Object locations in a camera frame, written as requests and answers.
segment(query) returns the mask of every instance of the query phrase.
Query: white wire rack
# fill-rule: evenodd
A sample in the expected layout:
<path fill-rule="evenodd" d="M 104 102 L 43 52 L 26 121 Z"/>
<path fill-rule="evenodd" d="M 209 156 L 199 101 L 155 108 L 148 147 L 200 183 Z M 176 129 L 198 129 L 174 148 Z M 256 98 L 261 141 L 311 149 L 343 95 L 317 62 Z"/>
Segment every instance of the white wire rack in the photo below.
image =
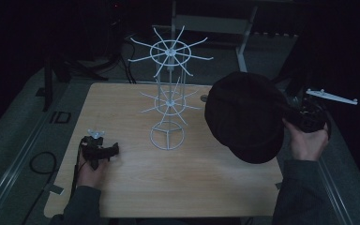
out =
<path fill-rule="evenodd" d="M 191 58 L 201 60 L 213 59 L 213 57 L 205 58 L 192 54 L 190 47 L 205 42 L 207 38 L 187 45 L 186 43 L 179 40 L 181 35 L 183 34 L 184 28 L 185 27 L 183 26 L 177 39 L 168 40 L 164 40 L 154 28 L 155 33 L 160 39 L 160 41 L 155 43 L 154 45 L 145 44 L 140 41 L 136 41 L 133 38 L 131 39 L 137 44 L 149 47 L 150 55 L 134 60 L 129 59 L 130 62 L 138 62 L 146 59 L 152 59 L 157 64 L 157 73 L 154 76 L 154 79 L 157 82 L 157 95 L 150 96 L 145 93 L 141 93 L 143 96 L 152 98 L 154 100 L 154 107 L 144 110 L 142 111 L 142 113 L 156 110 L 163 114 L 162 119 L 151 128 L 150 133 L 150 139 L 152 144 L 157 148 L 163 150 L 173 150 L 179 147 L 183 143 L 185 138 L 185 132 L 182 126 L 174 122 L 172 117 L 179 117 L 180 120 L 185 125 L 187 125 L 186 120 L 181 116 L 181 113 L 184 111 L 184 109 L 200 109 L 187 105 L 186 98 L 196 93 L 193 92 L 191 94 L 185 95 L 186 77 L 193 76 L 187 70 L 187 62 Z M 169 83 L 163 86 L 161 83 L 161 71 L 165 67 L 169 71 Z M 176 83 L 173 82 L 173 71 L 175 67 L 181 68 L 181 73 L 177 78 Z"/>

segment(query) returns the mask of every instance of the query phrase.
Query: table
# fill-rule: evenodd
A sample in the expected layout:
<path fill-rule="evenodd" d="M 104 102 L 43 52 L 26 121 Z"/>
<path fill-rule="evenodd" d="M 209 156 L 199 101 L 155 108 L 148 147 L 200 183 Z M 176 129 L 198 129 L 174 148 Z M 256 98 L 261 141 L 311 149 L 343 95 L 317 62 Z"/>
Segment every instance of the table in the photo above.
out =
<path fill-rule="evenodd" d="M 282 175 L 277 160 L 254 165 L 233 155 L 211 134 L 203 117 L 210 86 L 188 85 L 182 117 L 186 137 L 174 150 L 160 150 L 150 141 L 151 127 L 162 114 L 141 112 L 154 107 L 153 84 L 95 83 L 91 86 L 69 141 L 44 214 L 62 214 L 68 203 L 80 139 L 87 129 L 104 130 L 104 146 L 119 143 L 102 185 L 100 212 L 104 218 L 193 218 L 272 216 L 276 183 Z"/>

